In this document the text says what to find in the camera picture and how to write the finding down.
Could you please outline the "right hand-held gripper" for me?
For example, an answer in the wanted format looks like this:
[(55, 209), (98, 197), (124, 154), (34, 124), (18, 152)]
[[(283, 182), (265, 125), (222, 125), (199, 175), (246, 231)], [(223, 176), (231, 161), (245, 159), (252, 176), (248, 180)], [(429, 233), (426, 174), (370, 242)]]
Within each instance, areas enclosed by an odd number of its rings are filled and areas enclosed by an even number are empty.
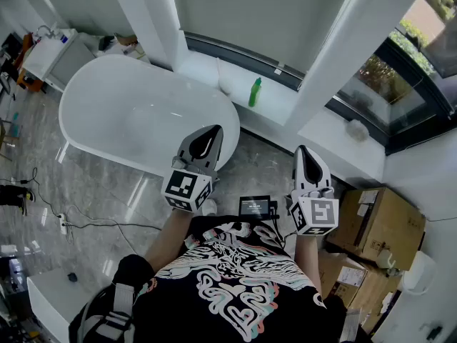
[(330, 187), (329, 167), (311, 148), (299, 145), (295, 150), (293, 180), (296, 189), (285, 198), (297, 235), (326, 235), (336, 229), (339, 200)]

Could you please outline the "green plastic bottle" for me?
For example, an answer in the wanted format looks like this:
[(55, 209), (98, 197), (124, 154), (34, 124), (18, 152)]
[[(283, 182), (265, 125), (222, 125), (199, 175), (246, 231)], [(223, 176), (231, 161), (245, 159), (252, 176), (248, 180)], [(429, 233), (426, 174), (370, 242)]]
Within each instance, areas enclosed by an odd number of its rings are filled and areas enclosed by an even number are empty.
[(257, 78), (251, 87), (250, 96), (248, 99), (248, 106), (255, 107), (261, 91), (261, 77)]

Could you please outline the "person's left forearm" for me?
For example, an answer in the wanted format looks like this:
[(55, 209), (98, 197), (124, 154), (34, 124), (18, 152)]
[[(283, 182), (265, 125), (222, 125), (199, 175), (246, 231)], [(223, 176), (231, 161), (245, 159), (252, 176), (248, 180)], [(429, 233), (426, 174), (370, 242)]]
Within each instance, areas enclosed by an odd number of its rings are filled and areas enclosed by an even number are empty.
[(144, 258), (154, 272), (174, 261), (181, 250), (194, 214), (174, 209)]

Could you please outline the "black screen device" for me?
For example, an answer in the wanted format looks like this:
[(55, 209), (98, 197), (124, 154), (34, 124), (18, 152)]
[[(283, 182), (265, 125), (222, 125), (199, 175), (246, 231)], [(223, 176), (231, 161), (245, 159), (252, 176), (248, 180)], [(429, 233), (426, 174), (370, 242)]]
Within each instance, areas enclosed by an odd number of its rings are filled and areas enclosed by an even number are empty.
[(258, 221), (274, 221), (279, 219), (277, 209), (278, 202), (271, 200), (270, 196), (241, 197), (238, 204), (238, 215)]

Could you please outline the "grey fluffy ball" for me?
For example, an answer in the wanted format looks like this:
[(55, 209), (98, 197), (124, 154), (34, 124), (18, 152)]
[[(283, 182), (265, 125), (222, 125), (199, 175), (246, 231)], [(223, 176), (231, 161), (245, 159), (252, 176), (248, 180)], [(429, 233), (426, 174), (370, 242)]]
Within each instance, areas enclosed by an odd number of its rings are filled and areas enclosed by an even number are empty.
[(346, 133), (357, 142), (365, 142), (369, 137), (368, 128), (359, 120), (352, 119), (346, 124)]

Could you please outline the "white bathtub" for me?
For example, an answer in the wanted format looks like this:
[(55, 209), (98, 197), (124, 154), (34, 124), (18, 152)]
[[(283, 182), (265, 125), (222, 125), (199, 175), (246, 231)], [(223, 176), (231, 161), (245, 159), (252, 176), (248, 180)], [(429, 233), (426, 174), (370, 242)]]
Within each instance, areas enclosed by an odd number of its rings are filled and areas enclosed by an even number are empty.
[(118, 54), (74, 74), (61, 97), (59, 124), (72, 146), (161, 177), (194, 131), (222, 127), (216, 170), (229, 161), (240, 134), (235, 107), (219, 90)]

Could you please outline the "cardboard box with white label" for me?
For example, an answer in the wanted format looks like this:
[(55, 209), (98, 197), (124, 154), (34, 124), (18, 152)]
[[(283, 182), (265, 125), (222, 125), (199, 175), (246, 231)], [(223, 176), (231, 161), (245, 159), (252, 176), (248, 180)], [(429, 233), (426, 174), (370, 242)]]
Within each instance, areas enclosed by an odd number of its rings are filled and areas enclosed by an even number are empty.
[(346, 308), (350, 307), (367, 275), (367, 269), (346, 254), (318, 252), (318, 270), (323, 298), (339, 297)]

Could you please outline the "large glass window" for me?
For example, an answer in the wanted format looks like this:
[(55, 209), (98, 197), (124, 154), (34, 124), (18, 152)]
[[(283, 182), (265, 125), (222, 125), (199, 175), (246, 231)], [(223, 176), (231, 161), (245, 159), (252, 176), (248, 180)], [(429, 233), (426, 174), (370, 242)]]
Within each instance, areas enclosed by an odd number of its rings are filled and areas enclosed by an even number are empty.
[(353, 0), (366, 60), (328, 103), (386, 154), (457, 130), (457, 0)]

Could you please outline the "white roller blind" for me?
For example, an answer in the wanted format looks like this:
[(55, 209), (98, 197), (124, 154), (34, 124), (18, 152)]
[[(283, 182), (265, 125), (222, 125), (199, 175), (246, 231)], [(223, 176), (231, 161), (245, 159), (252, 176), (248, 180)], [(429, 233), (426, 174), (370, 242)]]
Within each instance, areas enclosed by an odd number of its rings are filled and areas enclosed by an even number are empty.
[(345, 0), (174, 0), (181, 28), (253, 51), (303, 73)]

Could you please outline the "black printed t-shirt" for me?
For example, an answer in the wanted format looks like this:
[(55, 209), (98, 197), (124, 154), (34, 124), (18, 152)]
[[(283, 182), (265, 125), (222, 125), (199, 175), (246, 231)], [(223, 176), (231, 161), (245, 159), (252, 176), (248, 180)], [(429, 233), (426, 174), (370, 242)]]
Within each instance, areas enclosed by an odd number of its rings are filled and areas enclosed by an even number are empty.
[(69, 325), (70, 343), (348, 343), (346, 308), (323, 298), (270, 226), (195, 217), (178, 257), (154, 272), (124, 257)]

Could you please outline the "white rounded appliance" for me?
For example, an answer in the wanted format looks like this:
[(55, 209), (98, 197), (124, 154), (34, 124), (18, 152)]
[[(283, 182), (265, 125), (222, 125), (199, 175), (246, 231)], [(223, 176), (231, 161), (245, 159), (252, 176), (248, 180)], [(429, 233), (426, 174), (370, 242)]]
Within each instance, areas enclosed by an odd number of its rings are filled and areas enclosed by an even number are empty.
[(424, 295), (436, 275), (436, 262), (422, 251), (417, 251), (411, 268), (403, 273), (401, 290), (413, 296)]

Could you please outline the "white vanity cabinet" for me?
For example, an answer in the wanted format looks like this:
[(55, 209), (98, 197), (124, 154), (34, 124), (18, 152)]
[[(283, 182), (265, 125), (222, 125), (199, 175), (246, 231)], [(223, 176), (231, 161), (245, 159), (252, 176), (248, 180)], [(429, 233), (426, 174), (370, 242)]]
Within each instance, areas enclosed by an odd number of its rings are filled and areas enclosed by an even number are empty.
[(67, 40), (44, 37), (24, 60), (22, 68), (49, 86), (64, 92), (73, 75), (95, 59), (75, 29), (64, 29)]

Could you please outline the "chrome faucet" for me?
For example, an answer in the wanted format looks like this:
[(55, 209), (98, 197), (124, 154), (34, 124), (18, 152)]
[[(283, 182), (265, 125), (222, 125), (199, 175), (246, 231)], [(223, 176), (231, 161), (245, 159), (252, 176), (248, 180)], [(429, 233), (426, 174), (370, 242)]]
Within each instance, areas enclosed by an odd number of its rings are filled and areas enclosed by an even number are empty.
[(39, 26), (33, 33), (33, 38), (35, 41), (40, 41), (44, 37), (47, 37), (49, 39), (54, 39), (56, 37), (54, 31), (45, 24)]

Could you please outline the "white side table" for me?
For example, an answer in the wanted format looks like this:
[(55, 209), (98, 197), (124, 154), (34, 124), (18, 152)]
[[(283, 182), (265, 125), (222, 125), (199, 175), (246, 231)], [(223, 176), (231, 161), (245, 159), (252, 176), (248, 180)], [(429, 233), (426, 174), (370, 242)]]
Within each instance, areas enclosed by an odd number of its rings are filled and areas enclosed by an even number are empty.
[(60, 343), (69, 343), (69, 325), (90, 294), (61, 268), (26, 279), (32, 312)]

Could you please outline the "black window frame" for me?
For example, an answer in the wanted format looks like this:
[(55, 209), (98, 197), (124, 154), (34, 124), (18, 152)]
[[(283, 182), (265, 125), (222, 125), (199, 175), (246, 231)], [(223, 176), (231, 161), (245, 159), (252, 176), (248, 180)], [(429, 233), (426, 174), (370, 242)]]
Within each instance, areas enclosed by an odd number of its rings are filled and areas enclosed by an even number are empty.
[[(305, 77), (303, 72), (255, 51), (187, 31), (184, 32), (184, 36), (191, 51), (235, 64), (243, 69), (274, 80), (294, 91), (300, 89)], [(275, 74), (275, 69), (280, 69), (282, 73), (280, 75)]]

